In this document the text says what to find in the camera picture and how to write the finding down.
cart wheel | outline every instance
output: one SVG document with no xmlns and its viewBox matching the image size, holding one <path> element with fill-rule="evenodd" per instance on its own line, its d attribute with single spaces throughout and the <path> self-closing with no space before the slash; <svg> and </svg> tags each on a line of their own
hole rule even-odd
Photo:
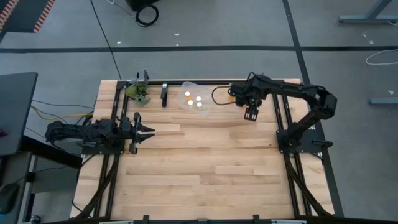
<svg viewBox="0 0 398 224">
<path fill-rule="evenodd" d="M 29 222 L 31 224 L 40 224 L 42 219 L 38 215 L 32 215 Z"/>
</svg>

wooden plank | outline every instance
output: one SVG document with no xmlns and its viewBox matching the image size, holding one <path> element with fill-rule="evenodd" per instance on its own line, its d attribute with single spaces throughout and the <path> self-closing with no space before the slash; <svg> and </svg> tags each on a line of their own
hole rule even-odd
<svg viewBox="0 0 398 224">
<path fill-rule="evenodd" d="M 94 119 L 110 117 L 115 86 L 114 80 L 101 82 Z M 127 141 L 119 162 L 112 219 L 140 220 L 143 215 L 154 220 L 252 219 L 253 214 L 293 218 L 272 98 L 263 101 L 257 122 L 250 122 L 243 120 L 244 109 L 235 105 L 215 106 L 205 117 L 185 111 L 175 101 L 179 91 L 180 86 L 169 86 L 166 108 L 161 107 L 160 86 L 149 87 L 151 101 L 145 107 L 129 102 L 127 115 L 132 118 L 140 112 L 143 125 L 156 129 L 156 135 L 138 145 L 137 155 L 128 152 Z M 225 102 L 229 96 L 220 90 L 216 100 Z M 289 98 L 289 104 L 294 121 L 308 111 L 303 100 Z M 81 169 L 75 194 L 80 208 L 98 187 L 101 162 L 102 156 L 96 156 Z M 308 188 L 333 213 L 321 161 L 303 154 L 302 164 Z M 71 216 L 76 214 L 73 208 Z"/>
</svg>

green leaves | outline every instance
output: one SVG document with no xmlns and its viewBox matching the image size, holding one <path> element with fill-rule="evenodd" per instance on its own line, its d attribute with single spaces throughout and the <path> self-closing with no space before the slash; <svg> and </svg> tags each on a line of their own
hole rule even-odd
<svg viewBox="0 0 398 224">
<path fill-rule="evenodd" d="M 150 102 L 150 98 L 145 98 L 147 89 L 145 83 L 132 82 L 132 85 L 126 89 L 126 96 L 132 98 L 138 106 L 145 106 Z"/>
</svg>

orange striped tape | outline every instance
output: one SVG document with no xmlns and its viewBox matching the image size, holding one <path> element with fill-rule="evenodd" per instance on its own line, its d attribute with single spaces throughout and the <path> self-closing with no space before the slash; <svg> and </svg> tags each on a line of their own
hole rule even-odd
<svg viewBox="0 0 398 224">
<path fill-rule="evenodd" d="M 19 0 L 9 0 L 2 12 L 0 13 L 0 33 L 3 30 L 8 18 L 10 18 L 13 10 L 17 6 L 18 2 Z"/>
<path fill-rule="evenodd" d="M 48 0 L 47 4 L 45 5 L 42 14 L 40 15 L 39 19 L 36 22 L 35 27 L 33 28 L 33 32 L 38 32 L 45 21 L 45 18 L 47 17 L 47 15 L 50 13 L 51 7 L 54 5 L 54 0 Z"/>
</svg>

cable coil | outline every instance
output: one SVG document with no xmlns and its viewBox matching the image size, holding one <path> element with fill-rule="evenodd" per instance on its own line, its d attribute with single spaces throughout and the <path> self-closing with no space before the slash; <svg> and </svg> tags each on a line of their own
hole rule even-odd
<svg viewBox="0 0 398 224">
<path fill-rule="evenodd" d="M 152 20 L 152 21 L 150 21 L 150 22 L 144 22 L 144 21 L 142 21 L 142 20 L 139 19 L 139 14 L 141 13 L 142 10 L 146 9 L 147 7 L 153 8 L 153 10 L 156 12 L 155 19 Z M 158 10 L 158 9 L 156 8 L 156 6 L 154 6 L 154 5 L 151 5 L 151 4 L 149 4 L 149 5 L 144 5 L 144 6 L 141 6 L 141 7 L 137 10 L 136 22 L 137 22 L 137 24 L 138 24 L 139 26 L 141 26 L 141 27 L 149 27 L 150 25 L 154 24 L 154 23 L 158 20 L 158 18 L 159 18 L 159 10 Z"/>
</svg>

